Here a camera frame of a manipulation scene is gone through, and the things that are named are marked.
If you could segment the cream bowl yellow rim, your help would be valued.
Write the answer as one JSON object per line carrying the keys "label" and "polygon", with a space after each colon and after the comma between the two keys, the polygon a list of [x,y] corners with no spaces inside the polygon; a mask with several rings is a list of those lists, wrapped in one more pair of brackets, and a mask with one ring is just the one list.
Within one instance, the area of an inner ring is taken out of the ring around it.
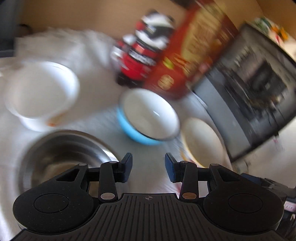
{"label": "cream bowl yellow rim", "polygon": [[199,118],[189,118],[181,127],[180,154],[183,160],[208,168],[210,164],[220,164],[232,169],[222,142],[215,131]]}

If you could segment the stainless steel bowl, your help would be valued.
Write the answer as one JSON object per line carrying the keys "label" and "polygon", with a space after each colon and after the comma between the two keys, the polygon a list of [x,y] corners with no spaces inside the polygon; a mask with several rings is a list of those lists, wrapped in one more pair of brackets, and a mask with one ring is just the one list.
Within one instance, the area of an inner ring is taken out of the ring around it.
{"label": "stainless steel bowl", "polygon": [[79,131],[57,131],[24,154],[18,174],[22,198],[13,212],[31,232],[56,235],[87,223],[101,202],[97,197],[103,163],[118,156],[98,138]]}

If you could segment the blue enamel bowl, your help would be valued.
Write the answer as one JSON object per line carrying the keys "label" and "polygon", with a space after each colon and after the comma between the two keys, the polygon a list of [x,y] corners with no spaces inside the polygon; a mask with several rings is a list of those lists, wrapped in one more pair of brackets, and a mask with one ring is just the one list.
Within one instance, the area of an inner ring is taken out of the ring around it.
{"label": "blue enamel bowl", "polygon": [[128,89],[120,95],[117,119],[125,134],[143,145],[158,145],[180,133],[180,120],[173,107],[142,88]]}

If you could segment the white paper bowl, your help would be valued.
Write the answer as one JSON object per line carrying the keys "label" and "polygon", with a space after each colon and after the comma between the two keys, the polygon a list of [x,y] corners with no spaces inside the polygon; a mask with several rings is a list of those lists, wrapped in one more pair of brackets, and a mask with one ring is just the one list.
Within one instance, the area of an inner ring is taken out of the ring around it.
{"label": "white paper bowl", "polygon": [[26,128],[45,132],[60,124],[79,93],[80,82],[71,69],[55,62],[33,61],[10,77],[4,102]]}

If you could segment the white glass PC case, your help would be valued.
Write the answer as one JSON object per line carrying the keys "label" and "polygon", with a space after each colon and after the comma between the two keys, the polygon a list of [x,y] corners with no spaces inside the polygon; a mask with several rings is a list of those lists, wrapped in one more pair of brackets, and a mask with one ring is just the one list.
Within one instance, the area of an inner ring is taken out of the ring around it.
{"label": "white glass PC case", "polygon": [[246,23],[193,92],[205,104],[234,162],[295,118],[295,61]]}

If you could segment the panda racer figurine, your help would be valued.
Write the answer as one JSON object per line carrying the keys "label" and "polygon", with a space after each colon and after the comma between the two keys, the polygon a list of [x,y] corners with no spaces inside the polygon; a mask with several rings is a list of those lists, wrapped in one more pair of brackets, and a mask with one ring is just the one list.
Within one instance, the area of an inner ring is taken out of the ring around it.
{"label": "panda racer figurine", "polygon": [[129,88],[142,87],[160,54],[167,48],[175,30],[175,19],[148,11],[135,26],[112,46],[110,58],[118,72],[116,82]]}

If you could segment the white woven tablecloth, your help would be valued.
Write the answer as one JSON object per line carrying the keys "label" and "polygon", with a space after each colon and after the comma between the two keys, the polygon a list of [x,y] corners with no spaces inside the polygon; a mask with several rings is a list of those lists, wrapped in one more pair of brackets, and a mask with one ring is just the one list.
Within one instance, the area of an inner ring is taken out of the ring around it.
{"label": "white woven tablecloth", "polygon": [[[125,88],[115,82],[109,52],[114,40],[91,30],[49,29],[15,40],[15,56],[1,59],[1,96],[10,78],[27,62],[49,60],[69,67],[80,80],[80,95],[74,108],[62,119],[59,129],[91,134],[108,145],[118,157],[133,154],[133,168],[120,192],[178,192],[164,166],[165,153],[180,159],[181,141],[176,138],[157,146],[132,141],[118,125],[118,98]],[[28,130],[1,104],[1,240],[20,232],[12,212],[19,195],[17,174],[27,149],[42,137]]]}

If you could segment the red quail eggs bag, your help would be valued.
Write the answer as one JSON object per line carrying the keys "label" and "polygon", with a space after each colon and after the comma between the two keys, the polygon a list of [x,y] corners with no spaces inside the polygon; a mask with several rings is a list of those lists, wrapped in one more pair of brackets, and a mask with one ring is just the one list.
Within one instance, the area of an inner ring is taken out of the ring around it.
{"label": "red quail eggs bag", "polygon": [[182,98],[237,34],[221,2],[194,1],[143,87],[164,98]]}

